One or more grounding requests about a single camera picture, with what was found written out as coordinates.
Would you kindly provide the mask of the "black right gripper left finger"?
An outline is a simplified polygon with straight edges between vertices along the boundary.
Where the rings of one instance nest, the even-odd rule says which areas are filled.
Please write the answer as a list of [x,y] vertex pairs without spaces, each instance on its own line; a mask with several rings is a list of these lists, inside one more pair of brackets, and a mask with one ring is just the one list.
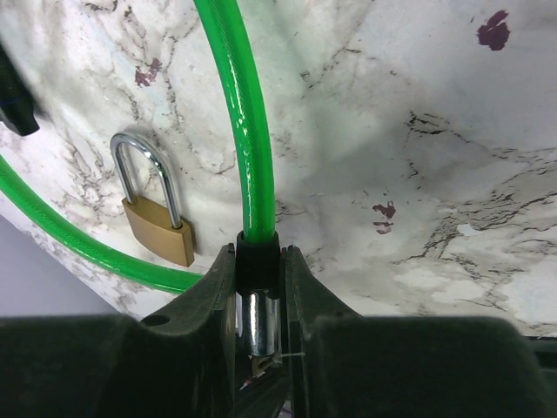
[[4,417],[228,417],[234,402],[235,252],[142,320],[1,321]]

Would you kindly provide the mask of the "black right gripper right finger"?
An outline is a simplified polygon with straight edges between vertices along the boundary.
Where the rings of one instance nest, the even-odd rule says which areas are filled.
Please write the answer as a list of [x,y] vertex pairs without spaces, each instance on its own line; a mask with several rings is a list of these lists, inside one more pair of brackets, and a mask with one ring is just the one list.
[[556,341],[485,316],[363,316],[281,254],[296,417],[553,417]]

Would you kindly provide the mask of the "green cable lock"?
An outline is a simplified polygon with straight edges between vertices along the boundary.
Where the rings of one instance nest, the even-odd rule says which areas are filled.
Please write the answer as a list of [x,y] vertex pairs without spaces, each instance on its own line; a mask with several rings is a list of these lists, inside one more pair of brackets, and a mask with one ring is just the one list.
[[[242,192],[243,231],[268,243],[274,227],[271,142],[252,49],[238,4],[195,3],[218,68],[236,145]],[[10,168],[1,164],[2,192],[51,237],[93,264],[127,280],[182,293],[200,275],[149,264],[108,247],[62,218]]]

